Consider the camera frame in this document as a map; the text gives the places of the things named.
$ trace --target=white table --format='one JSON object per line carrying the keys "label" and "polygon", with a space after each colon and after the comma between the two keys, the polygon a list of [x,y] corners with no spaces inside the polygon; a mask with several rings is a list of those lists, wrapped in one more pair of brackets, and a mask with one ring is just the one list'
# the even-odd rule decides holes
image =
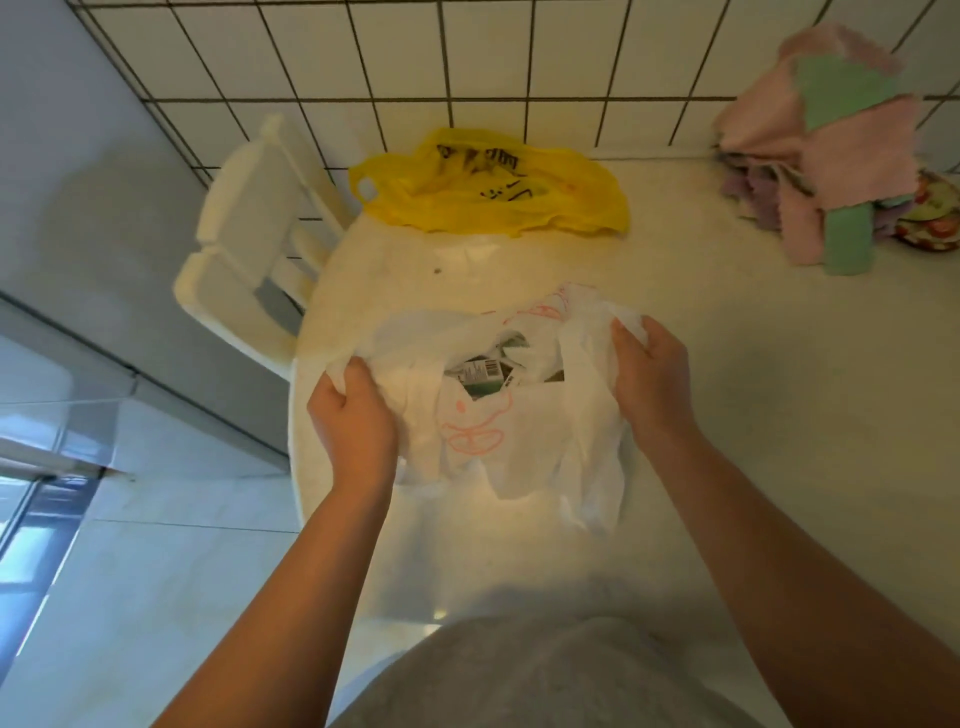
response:
{"label": "white table", "polygon": [[[358,220],[320,278],[298,343],[290,426],[304,517],[330,487],[305,412],[328,359],[399,311],[481,312],[576,280],[673,329],[690,349],[697,412],[716,444],[960,648],[960,253],[888,242],[869,275],[830,278],[790,267],[775,235],[738,219],[713,162],[608,166],[631,205],[622,240],[464,238]],[[713,648],[743,654],[657,479],[633,449],[625,458],[633,476],[606,540],[564,526],[546,494],[397,493],[359,616],[630,611],[709,682]]]}

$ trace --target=barcode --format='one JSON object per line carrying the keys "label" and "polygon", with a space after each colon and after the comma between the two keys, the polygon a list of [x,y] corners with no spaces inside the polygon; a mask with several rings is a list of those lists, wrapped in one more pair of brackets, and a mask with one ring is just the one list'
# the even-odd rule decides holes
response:
{"label": "barcode", "polygon": [[480,384],[502,379],[500,363],[496,359],[476,359],[464,362],[456,373],[461,384]]}

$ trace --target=hand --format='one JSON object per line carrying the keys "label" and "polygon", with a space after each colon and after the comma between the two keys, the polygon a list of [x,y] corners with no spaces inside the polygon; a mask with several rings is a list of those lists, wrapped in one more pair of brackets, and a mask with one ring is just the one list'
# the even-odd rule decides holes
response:
{"label": "hand", "polygon": [[686,347],[662,324],[643,317],[644,347],[617,319],[611,325],[619,373],[613,395],[634,431],[636,446],[649,453],[664,436],[698,431],[690,404]]}
{"label": "hand", "polygon": [[363,359],[354,356],[344,372],[347,395],[324,373],[307,412],[333,464],[334,490],[367,503],[389,503],[396,476],[397,435],[394,413],[376,388]]}

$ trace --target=yellow plastic bag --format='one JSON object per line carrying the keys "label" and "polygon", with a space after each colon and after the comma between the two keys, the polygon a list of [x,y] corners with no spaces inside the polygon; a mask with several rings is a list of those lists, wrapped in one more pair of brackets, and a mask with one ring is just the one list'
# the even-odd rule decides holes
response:
{"label": "yellow plastic bag", "polygon": [[625,231],[627,200],[613,175],[567,149],[528,147],[505,134],[440,129],[410,157],[378,155],[350,168],[358,199],[369,179],[377,196],[365,210],[422,231],[505,232],[551,226]]}

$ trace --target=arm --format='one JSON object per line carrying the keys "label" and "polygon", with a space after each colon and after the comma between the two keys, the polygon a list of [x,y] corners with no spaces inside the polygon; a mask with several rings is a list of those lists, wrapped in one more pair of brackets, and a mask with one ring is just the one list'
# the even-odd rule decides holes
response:
{"label": "arm", "polygon": [[686,350],[613,324],[616,397],[784,712],[807,726],[960,725],[960,660],[754,487],[697,427]]}
{"label": "arm", "polygon": [[342,397],[324,375],[307,404],[333,489],[155,728],[324,725],[396,472],[394,417],[362,360],[346,380]]}

